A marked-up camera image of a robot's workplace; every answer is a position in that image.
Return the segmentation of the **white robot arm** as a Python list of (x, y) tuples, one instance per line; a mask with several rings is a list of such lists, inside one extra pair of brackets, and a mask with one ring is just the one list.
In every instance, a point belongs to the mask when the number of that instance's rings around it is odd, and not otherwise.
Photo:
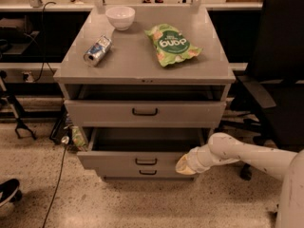
[(240, 142), (219, 132), (213, 134), (207, 144), (184, 154), (176, 164), (176, 172), (200, 174), (212, 166), (239, 161), (283, 181), (275, 228), (303, 228), (304, 151), (296, 153)]

